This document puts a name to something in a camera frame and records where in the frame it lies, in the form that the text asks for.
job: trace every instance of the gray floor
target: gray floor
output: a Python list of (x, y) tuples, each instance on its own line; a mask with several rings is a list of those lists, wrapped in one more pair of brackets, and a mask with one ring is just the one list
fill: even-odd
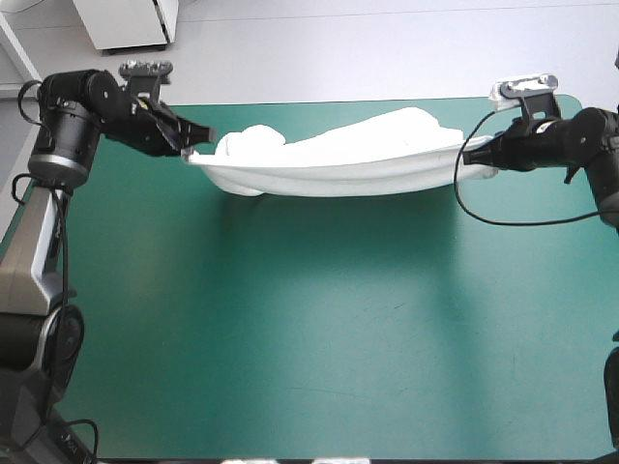
[(16, 101), (0, 101), (0, 186), (7, 182), (30, 129), (17, 111)]

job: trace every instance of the white object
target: white object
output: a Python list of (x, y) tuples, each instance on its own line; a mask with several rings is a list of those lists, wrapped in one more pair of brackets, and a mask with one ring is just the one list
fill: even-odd
[(178, 0), (74, 0), (98, 50), (174, 42)]
[(41, 77), (0, 13), (0, 99), (14, 99), (22, 84), (31, 79)]
[[(472, 139), (469, 148), (489, 139)], [(193, 153), (187, 162), (240, 195), (380, 195), (450, 184), (462, 142), (461, 130), (441, 128), (424, 110), (409, 107), (290, 144), (276, 130), (254, 126), (224, 136), (214, 155)], [(458, 176), (497, 172), (462, 165)]]

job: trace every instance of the green tabletop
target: green tabletop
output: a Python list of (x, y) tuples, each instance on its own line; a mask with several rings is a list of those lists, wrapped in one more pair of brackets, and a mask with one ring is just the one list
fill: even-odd
[[(486, 99), (177, 110), (220, 134), (266, 124), (295, 141), (408, 105), (465, 131), (490, 110)], [(585, 176), (565, 186), (564, 175), (501, 173), (462, 193), (492, 218), (594, 209)], [(451, 187), (234, 196), (179, 159), (105, 141), (69, 232), (87, 334), (60, 409), (97, 421), (103, 456), (611, 449), (603, 368), (619, 329), (619, 241), (598, 219), (492, 227), (462, 213)]]

